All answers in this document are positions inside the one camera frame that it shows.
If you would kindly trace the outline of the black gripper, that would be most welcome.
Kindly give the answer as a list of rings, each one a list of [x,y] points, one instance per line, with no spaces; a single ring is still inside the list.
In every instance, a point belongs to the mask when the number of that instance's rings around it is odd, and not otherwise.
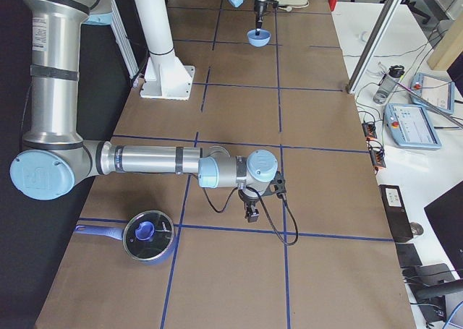
[[[259,36],[263,26],[263,16],[267,11],[268,0],[254,0],[255,35]]]
[[[244,189],[238,190],[238,195],[241,201],[244,203],[245,209],[245,218],[248,223],[255,223],[258,221],[259,212],[255,207],[259,201],[260,193],[252,187],[245,187]]]

